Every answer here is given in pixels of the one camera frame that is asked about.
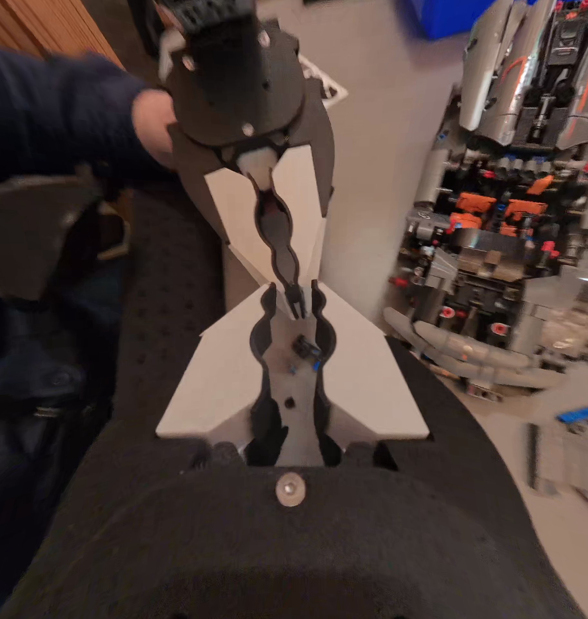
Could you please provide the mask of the dark grey lego panel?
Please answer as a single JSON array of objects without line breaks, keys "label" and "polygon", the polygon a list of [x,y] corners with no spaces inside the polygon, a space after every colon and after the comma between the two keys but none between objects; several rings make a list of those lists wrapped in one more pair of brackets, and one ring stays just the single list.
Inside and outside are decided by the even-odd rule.
[{"label": "dark grey lego panel", "polygon": [[588,503],[588,420],[525,426],[525,479],[541,495],[574,490]]}]

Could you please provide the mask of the black perforated board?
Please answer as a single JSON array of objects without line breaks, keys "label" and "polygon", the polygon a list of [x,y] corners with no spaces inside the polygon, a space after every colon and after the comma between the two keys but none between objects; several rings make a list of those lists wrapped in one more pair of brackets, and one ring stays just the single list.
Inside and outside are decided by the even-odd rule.
[{"label": "black perforated board", "polygon": [[113,422],[151,438],[200,334],[225,313],[221,239],[179,182],[137,188],[132,212]]}]

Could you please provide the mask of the person's left forearm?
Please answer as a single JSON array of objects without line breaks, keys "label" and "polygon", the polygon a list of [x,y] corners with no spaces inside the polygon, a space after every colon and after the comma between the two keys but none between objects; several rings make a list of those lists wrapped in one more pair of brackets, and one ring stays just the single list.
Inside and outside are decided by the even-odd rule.
[{"label": "person's left forearm", "polygon": [[34,58],[0,49],[0,182],[73,174],[88,163],[124,180],[156,177],[132,105],[145,84],[105,58]]}]

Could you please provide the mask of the blue storage bin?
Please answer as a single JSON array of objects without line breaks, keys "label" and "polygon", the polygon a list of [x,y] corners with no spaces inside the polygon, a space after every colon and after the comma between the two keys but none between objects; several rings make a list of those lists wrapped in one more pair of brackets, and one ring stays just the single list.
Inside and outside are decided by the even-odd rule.
[{"label": "blue storage bin", "polygon": [[468,32],[492,1],[407,1],[430,40]]}]

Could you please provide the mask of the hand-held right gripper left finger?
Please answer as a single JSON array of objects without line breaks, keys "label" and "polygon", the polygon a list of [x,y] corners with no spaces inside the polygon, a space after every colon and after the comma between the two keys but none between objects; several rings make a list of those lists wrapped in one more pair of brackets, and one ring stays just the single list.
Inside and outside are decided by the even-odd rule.
[{"label": "hand-held right gripper left finger", "polygon": [[200,336],[156,428],[161,439],[231,443],[251,466],[274,466],[287,438],[264,354],[277,288],[265,284]]}]

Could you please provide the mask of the white paper sheet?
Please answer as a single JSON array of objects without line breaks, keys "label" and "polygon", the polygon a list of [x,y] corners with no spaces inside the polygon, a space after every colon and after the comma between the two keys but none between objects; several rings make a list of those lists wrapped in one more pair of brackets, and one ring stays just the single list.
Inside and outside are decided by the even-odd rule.
[{"label": "white paper sheet", "polygon": [[347,89],[333,80],[333,78],[302,54],[298,55],[298,61],[303,69],[304,77],[319,83],[321,100],[326,110],[342,102],[348,96]]}]

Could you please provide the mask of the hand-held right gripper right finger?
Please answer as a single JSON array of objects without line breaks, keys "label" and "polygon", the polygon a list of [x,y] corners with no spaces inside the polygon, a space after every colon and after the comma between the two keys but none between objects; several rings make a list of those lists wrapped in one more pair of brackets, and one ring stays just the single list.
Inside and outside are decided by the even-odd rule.
[{"label": "hand-held right gripper right finger", "polygon": [[428,439],[383,331],[318,280],[311,301],[321,351],[313,418],[323,464],[339,465],[352,444]]}]

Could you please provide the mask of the person's left hand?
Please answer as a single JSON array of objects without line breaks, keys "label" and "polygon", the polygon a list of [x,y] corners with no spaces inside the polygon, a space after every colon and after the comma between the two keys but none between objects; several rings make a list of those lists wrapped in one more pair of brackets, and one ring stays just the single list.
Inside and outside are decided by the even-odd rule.
[{"label": "person's left hand", "polygon": [[132,124],[145,151],[164,168],[174,171],[173,143],[168,128],[176,124],[171,96],[158,89],[145,89],[135,97]]}]

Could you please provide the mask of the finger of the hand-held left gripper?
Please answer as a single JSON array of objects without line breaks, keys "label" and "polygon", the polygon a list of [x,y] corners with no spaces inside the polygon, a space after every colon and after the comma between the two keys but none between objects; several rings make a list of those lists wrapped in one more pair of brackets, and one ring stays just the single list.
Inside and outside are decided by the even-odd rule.
[{"label": "finger of the hand-held left gripper", "polygon": [[228,168],[206,174],[204,179],[232,253],[258,283],[274,283],[277,290],[284,290],[274,272],[272,251],[259,232],[256,221],[258,193],[253,182]]},{"label": "finger of the hand-held left gripper", "polygon": [[287,149],[272,172],[275,193],[290,215],[289,246],[297,259],[298,284],[311,290],[319,277],[326,231],[310,145]]}]

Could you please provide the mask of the lego car model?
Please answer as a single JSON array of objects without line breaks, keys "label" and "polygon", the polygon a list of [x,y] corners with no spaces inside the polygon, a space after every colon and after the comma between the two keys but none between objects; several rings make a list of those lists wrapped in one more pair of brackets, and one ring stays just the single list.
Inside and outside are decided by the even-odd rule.
[{"label": "lego car model", "polygon": [[423,166],[407,225],[526,238],[576,266],[588,251],[588,1],[495,1]]}]

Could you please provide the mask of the black lego piece blue pin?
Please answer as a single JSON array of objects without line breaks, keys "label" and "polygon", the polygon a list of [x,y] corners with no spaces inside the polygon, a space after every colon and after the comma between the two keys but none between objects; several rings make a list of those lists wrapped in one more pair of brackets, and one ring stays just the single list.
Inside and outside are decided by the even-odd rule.
[{"label": "black lego piece blue pin", "polygon": [[291,344],[292,352],[302,361],[309,363],[313,372],[317,373],[323,360],[321,349],[300,334]]}]

